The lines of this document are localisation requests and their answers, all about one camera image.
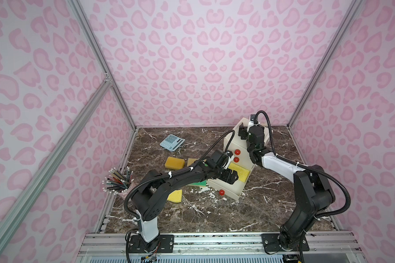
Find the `aluminium mounting rail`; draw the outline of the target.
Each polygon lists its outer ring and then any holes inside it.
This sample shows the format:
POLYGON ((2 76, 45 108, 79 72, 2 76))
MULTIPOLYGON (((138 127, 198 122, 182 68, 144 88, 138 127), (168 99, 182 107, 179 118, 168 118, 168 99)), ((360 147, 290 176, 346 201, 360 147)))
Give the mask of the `aluminium mounting rail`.
MULTIPOLYGON (((159 255, 268 255, 265 251, 272 241, 266 241, 263 232, 174 233, 170 241, 161 241, 156 249, 159 255)), ((349 231, 315 231, 306 234, 308 254, 362 253, 360 244, 349 231)), ((124 234, 87 234, 78 256, 125 256, 124 234)))

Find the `bright yellow drawer sponge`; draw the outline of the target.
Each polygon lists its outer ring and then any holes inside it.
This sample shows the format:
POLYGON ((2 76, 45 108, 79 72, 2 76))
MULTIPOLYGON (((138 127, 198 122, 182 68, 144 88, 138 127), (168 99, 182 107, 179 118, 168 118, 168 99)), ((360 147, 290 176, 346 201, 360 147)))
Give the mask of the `bright yellow drawer sponge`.
POLYGON ((235 163, 231 163, 228 167, 229 169, 236 171, 238 174, 238 180, 240 180, 241 182, 246 183, 250 174, 250 171, 235 164, 235 163))

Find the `pale yellow cellulose sponge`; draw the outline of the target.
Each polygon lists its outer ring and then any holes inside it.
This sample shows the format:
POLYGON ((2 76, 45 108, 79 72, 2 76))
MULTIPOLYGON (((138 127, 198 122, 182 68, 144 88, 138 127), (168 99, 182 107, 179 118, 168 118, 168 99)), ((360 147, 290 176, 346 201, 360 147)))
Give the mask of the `pale yellow cellulose sponge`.
POLYGON ((171 203, 181 203, 182 202, 182 190, 175 190, 169 194, 167 201, 171 203))

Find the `cream drawer cabinet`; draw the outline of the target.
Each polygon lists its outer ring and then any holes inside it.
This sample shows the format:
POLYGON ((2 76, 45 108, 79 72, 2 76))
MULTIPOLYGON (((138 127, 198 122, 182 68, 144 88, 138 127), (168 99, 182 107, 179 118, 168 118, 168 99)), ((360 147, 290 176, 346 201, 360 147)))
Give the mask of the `cream drawer cabinet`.
POLYGON ((258 151, 253 151, 253 152, 248 152, 247 151, 247 144, 246 140, 241 140, 240 137, 238 136, 238 131, 239 131, 239 126, 243 124, 244 126, 248 126, 249 119, 247 118, 242 118, 242 120, 234 127, 235 133, 228 134, 224 138, 224 149, 231 151, 233 153, 233 159, 235 157, 239 157, 240 161, 238 163, 233 163, 251 171, 253 170, 253 167, 255 165, 258 165, 260 167, 264 166, 264 160, 268 158, 274 158, 275 157, 275 149, 272 146, 271 149, 267 149, 266 143, 269 141, 269 138, 272 136, 272 131, 270 127, 264 127, 264 142, 265 142, 265 147, 262 150, 258 151), (234 151, 238 149, 241 151, 240 155, 235 155, 234 151))

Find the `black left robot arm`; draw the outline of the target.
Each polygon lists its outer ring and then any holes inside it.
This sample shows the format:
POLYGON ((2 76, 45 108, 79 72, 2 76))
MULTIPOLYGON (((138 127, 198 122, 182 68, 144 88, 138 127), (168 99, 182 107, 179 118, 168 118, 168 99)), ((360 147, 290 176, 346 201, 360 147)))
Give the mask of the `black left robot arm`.
POLYGON ((159 238, 158 216, 172 192, 207 179, 220 179, 227 184, 234 184, 239 177, 236 171, 229 169, 233 159, 231 151, 216 150, 212 155, 177 171, 149 171, 127 194, 124 202, 125 211, 138 221, 140 240, 145 244, 153 244, 159 238))

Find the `light blue calculator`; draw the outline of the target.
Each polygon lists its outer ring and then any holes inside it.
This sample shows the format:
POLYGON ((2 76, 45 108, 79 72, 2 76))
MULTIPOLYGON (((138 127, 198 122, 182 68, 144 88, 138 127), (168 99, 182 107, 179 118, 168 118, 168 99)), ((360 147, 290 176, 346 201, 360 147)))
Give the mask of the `light blue calculator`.
POLYGON ((160 142, 160 146, 169 150, 170 152, 174 152, 184 143, 184 141, 185 139, 170 134, 162 142, 160 142))

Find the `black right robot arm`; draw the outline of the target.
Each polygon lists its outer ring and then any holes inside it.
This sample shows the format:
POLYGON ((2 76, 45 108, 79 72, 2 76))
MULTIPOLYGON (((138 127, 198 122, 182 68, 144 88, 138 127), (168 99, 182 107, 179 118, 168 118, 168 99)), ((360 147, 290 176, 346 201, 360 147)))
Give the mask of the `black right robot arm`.
POLYGON ((290 218, 280 227, 278 244, 281 249, 302 250, 306 232, 321 217, 345 212, 351 205, 351 196, 343 184, 327 174, 318 165, 306 166, 289 160, 269 150, 264 143, 264 127, 243 124, 239 126, 239 136, 246 141, 252 163, 274 171, 294 184, 296 207, 290 218), (325 211, 336 200, 330 182, 336 184, 345 196, 345 204, 334 211, 325 211))

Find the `green and yellow scrub sponge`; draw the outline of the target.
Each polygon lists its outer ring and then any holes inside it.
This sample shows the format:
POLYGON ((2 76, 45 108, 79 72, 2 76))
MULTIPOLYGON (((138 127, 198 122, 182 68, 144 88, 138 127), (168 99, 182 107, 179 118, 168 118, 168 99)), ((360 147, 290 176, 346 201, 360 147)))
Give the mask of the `green and yellow scrub sponge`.
POLYGON ((207 181, 204 180, 204 181, 198 182, 198 183, 191 183, 191 184, 189 184, 189 186, 206 187, 207 186, 207 181))

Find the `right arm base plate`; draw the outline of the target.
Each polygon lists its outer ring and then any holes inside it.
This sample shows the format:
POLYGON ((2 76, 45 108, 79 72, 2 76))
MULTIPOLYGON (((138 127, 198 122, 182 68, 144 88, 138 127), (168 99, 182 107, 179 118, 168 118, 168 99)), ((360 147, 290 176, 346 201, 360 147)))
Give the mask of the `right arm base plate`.
POLYGON ((290 238, 282 233, 264 233, 261 234, 262 245, 267 254, 278 252, 308 252, 309 245, 306 238, 299 236, 290 238))

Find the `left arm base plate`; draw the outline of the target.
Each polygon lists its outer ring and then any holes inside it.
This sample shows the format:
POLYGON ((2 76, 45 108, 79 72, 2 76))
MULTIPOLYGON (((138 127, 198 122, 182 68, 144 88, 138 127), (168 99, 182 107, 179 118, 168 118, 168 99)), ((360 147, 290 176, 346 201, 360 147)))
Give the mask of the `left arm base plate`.
POLYGON ((147 243, 141 235, 133 235, 127 242, 129 253, 172 253, 174 245, 174 235, 158 235, 155 239, 147 243))

